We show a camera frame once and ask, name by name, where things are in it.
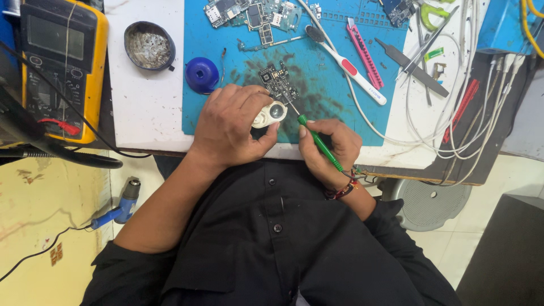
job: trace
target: white desk surface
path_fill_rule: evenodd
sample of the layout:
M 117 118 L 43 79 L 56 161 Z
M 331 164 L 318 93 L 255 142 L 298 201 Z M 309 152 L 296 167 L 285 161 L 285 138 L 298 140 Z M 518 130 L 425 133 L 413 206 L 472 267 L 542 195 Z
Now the white desk surface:
M 462 15 L 462 0 L 453 4 L 432 3 L 451 11 L 461 7 L 443 30 L 459 39 Z M 480 8 L 480 23 L 483 22 L 487 6 Z M 104 10 L 109 20 L 109 65 L 112 81 L 112 103 L 115 123 L 115 139 L 120 148 L 163 150 L 184 152 L 193 142 L 193 136 L 181 130 L 183 107 L 183 30 L 184 2 L 180 0 L 105 0 Z M 163 27 L 176 45 L 176 59 L 172 64 L 176 69 L 161 72 L 147 71 L 136 67 L 127 57 L 123 35 L 125 29 L 136 21 L 150 21 Z M 415 17 L 410 20 L 413 32 L 408 31 L 403 52 L 412 55 L 419 46 Z M 470 26 L 466 26 L 467 40 L 470 39 Z M 458 68 L 458 50 L 450 38 L 438 37 L 433 48 L 444 47 L 444 55 L 427 63 L 428 71 L 433 71 L 434 62 L 446 63 L 446 73 L 442 75 L 443 86 L 455 99 L 462 86 L 463 71 L 452 89 Z M 386 136 L 399 140 L 417 140 L 410 130 L 406 118 L 407 85 L 400 88 L 403 78 L 397 83 L 392 101 Z M 447 98 L 431 91 L 433 106 L 429 107 L 425 98 L 425 88 L 419 82 L 410 85 L 409 107 L 415 126 L 421 135 L 433 133 L 438 116 Z M 301 159 L 298 145 L 278 143 L 266 157 Z M 435 160 L 436 154 L 425 145 L 400 146 L 388 141 L 383 146 L 363 146 L 357 164 L 370 166 L 402 167 L 423 169 Z

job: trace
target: blue heat gun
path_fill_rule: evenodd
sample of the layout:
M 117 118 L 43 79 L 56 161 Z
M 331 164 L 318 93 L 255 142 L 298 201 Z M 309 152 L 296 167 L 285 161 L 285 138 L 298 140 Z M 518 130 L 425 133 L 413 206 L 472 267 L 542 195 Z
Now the blue heat gun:
M 116 208 L 108 211 L 102 217 L 91 220 L 91 228 L 95 230 L 111 220 L 119 224 L 125 224 L 134 213 L 139 192 L 139 180 L 132 180 L 128 182 L 127 187 L 123 192 L 123 196 L 119 201 L 119 205 Z

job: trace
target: toothbrush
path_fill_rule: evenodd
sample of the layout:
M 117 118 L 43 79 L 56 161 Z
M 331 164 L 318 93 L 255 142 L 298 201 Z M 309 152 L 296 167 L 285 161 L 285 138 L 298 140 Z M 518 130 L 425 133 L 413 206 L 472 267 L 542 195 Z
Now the toothbrush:
M 336 60 L 338 65 L 352 78 L 357 82 L 379 105 L 385 105 L 387 99 L 380 94 L 380 92 L 372 86 L 355 68 L 352 63 L 343 56 L 340 56 L 336 53 L 331 47 L 325 43 L 325 36 L 318 28 L 312 27 L 310 25 L 306 26 L 306 33 L 310 38 L 315 42 L 322 45 L 325 50 L 327 50 L 332 57 Z

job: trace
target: screwdriver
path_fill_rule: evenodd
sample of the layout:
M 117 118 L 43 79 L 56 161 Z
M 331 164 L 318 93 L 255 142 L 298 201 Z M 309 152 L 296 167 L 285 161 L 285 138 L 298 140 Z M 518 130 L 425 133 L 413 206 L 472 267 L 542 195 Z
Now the screwdriver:
M 296 114 L 298 115 L 297 121 L 300 124 L 304 125 L 306 128 L 308 128 L 308 126 L 306 126 L 306 123 L 308 122 L 308 118 L 306 118 L 306 115 L 304 114 L 301 115 L 299 111 L 296 110 L 296 107 L 292 103 L 292 99 L 289 97 L 289 95 L 285 91 L 283 91 L 283 96 L 285 97 L 285 99 L 287 99 L 288 104 L 291 105 L 291 107 L 295 110 Z M 336 167 L 336 169 L 338 169 L 338 171 L 340 172 L 344 171 L 344 168 L 342 168 L 342 165 L 340 165 L 338 160 L 336 160 L 336 157 L 331 153 L 329 148 L 327 148 L 327 146 L 325 145 L 325 143 L 323 142 L 319 134 L 317 134 L 317 132 L 315 131 L 310 130 L 309 128 L 308 130 L 312 134 L 314 143 L 321 150 L 321 152 L 325 154 L 325 156 L 329 159 L 329 161 L 331 161 L 331 163 Z

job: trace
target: person's right hand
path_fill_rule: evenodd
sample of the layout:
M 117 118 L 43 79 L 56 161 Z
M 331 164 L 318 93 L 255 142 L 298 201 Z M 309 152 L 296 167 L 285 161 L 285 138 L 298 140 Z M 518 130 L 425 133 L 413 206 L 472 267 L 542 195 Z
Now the person's right hand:
M 308 120 L 308 128 L 312 131 L 330 135 L 331 150 L 344 170 L 351 174 L 351 168 L 361 151 L 363 140 L 347 125 L 338 119 L 319 121 Z M 323 155 L 314 143 L 312 134 L 303 125 L 299 126 L 299 150 L 310 172 L 329 190 L 340 190 L 347 186 L 350 179 L 340 173 L 331 161 Z
M 274 101 L 269 94 L 258 85 L 235 84 L 212 92 L 200 112 L 187 156 L 220 171 L 262 158 L 276 144 L 280 124 L 268 126 L 259 140 L 253 140 L 250 131 L 262 108 Z

